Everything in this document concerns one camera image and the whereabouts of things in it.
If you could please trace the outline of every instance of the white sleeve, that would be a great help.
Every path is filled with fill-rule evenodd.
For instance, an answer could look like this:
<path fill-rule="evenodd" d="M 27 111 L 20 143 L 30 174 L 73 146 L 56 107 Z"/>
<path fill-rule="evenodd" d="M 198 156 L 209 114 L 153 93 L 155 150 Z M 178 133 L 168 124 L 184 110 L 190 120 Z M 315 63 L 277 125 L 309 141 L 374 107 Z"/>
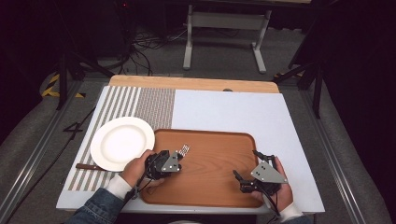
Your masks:
<path fill-rule="evenodd" d="M 108 185 L 105 187 L 110 193 L 117 198 L 124 200 L 125 194 L 132 189 L 132 187 L 119 175 L 115 175 Z"/>
<path fill-rule="evenodd" d="M 280 212 L 280 222 L 285 222 L 289 219 L 300 217 L 302 215 L 303 213 L 300 211 L 300 209 L 294 203 L 291 203 Z"/>

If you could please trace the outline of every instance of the hand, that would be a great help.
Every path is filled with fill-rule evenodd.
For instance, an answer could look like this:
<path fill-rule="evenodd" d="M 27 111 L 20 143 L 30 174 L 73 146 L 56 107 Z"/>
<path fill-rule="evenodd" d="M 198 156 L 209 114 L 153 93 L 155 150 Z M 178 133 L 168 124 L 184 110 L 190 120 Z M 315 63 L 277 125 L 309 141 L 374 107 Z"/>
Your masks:
<path fill-rule="evenodd" d="M 276 168 L 281 175 L 286 178 L 285 171 L 283 170 L 282 163 L 278 157 L 275 157 Z M 288 207 L 291 203 L 293 203 L 293 192 L 289 184 L 281 184 L 280 190 L 276 193 L 277 194 L 277 210 L 279 212 L 283 211 L 286 207 Z M 276 203 L 276 194 L 271 196 L 272 200 Z M 255 199 L 262 201 L 262 193 L 258 191 L 251 192 L 251 196 Z"/>
<path fill-rule="evenodd" d="M 163 183 L 163 181 L 165 181 L 164 178 L 160 178 L 158 180 L 144 178 L 142 183 L 139 186 L 139 190 L 141 190 L 143 188 L 148 188 L 149 189 L 149 188 L 160 186 L 161 183 Z"/>
<path fill-rule="evenodd" d="M 145 161 L 149 155 L 154 154 L 154 151 L 147 149 L 140 158 L 135 158 L 126 164 L 124 170 L 120 174 L 120 176 L 133 188 L 137 181 L 142 177 L 143 173 L 145 173 L 146 166 Z M 162 183 L 153 181 L 150 183 L 153 186 L 155 183 Z"/>

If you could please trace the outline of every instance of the metal frame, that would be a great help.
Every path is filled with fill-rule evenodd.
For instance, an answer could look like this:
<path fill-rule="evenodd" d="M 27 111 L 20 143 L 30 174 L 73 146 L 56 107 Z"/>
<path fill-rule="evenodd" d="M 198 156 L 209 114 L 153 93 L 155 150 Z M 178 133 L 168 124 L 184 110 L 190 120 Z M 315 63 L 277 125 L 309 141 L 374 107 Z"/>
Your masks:
<path fill-rule="evenodd" d="M 310 108 L 310 104 L 312 102 L 308 91 L 300 91 L 300 94 L 303 98 L 304 105 L 307 108 L 309 118 L 312 120 L 315 130 L 322 142 L 323 154 L 326 158 L 327 163 L 329 163 L 329 167 L 332 171 L 335 183 L 340 190 L 341 197 L 346 204 L 346 210 L 348 211 L 352 222 L 356 224 L 366 223 L 363 214 L 361 213 L 361 210 L 358 206 L 358 203 L 356 202 L 355 196 L 353 195 L 352 189 L 347 181 L 347 177 L 345 176 L 344 171 L 337 159 L 337 156 L 334 153 L 332 143 L 330 142 L 320 119 L 316 118 L 315 112 Z"/>
<path fill-rule="evenodd" d="M 76 95 L 81 83 L 82 82 L 80 81 L 74 81 L 70 87 L 71 90 L 69 94 Z M 30 158 L 18 174 L 18 177 L 15 180 L 11 190 L 8 192 L 7 197 L 3 200 L 0 206 L 1 224 L 6 223 L 7 219 L 12 213 L 12 210 L 17 206 L 24 190 L 26 189 L 30 179 L 35 173 L 35 169 L 37 168 L 38 164 L 40 163 L 41 159 L 43 158 L 44 154 L 48 149 L 51 137 L 53 136 L 56 128 L 58 127 L 62 117 L 65 114 L 65 111 L 67 110 L 67 107 L 70 105 L 70 102 L 73 99 L 73 97 L 69 98 L 64 102 L 64 106 L 62 106 L 62 109 L 55 111 L 51 121 L 49 122 L 48 128 L 46 129 L 46 131 L 44 131 L 41 139 L 35 146 L 35 149 L 33 150 Z"/>
<path fill-rule="evenodd" d="M 243 30 L 259 30 L 259 37 L 253 42 L 252 48 L 259 67 L 259 72 L 264 74 L 266 68 L 262 59 L 260 48 L 262 40 L 267 30 L 268 22 L 271 17 L 271 10 L 266 10 L 265 15 L 240 15 L 227 13 L 193 12 L 192 5 L 189 5 L 187 16 L 187 43 L 184 53 L 183 69 L 191 68 L 192 55 L 192 27 L 228 28 Z"/>

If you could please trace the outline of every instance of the striped placemat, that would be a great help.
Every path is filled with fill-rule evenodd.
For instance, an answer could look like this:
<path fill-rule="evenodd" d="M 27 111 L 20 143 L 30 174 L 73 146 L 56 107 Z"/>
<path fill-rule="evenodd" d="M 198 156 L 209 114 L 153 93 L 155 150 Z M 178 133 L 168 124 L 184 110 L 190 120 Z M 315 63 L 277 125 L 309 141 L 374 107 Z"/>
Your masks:
<path fill-rule="evenodd" d="M 172 126 L 175 90 L 137 87 L 107 86 L 96 106 L 90 127 L 76 156 L 75 163 L 94 164 L 90 145 L 96 131 L 107 122 L 136 117 L 145 120 L 155 131 Z M 108 171 L 80 170 L 72 167 L 64 188 L 67 190 L 96 191 L 104 187 L 115 175 Z"/>

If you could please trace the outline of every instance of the person's arm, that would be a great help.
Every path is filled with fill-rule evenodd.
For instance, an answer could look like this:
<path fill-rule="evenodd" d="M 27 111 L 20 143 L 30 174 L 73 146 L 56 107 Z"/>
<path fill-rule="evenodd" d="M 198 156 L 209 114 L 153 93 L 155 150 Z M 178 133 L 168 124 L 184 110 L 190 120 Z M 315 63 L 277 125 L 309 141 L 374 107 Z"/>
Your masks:
<path fill-rule="evenodd" d="M 282 163 L 280 162 L 278 157 L 275 158 L 275 163 L 279 173 L 283 175 L 285 178 L 287 178 Z M 276 207 L 280 214 L 279 221 L 281 223 L 287 223 L 287 224 L 312 223 L 311 219 L 309 219 L 307 216 L 304 216 L 304 214 L 293 202 L 293 192 L 289 184 L 281 184 L 280 190 L 276 194 L 277 195 L 271 196 L 271 198 L 274 202 L 277 202 Z M 254 198 L 263 202 L 263 198 L 262 198 L 263 195 L 261 192 L 253 191 L 251 195 Z"/>
<path fill-rule="evenodd" d="M 125 195 L 145 173 L 145 160 L 153 153 L 146 150 L 140 158 L 130 161 L 120 175 L 115 175 L 104 189 L 97 190 L 65 223 L 114 223 L 125 205 Z M 150 185 L 156 186 L 162 182 L 163 179 Z"/>

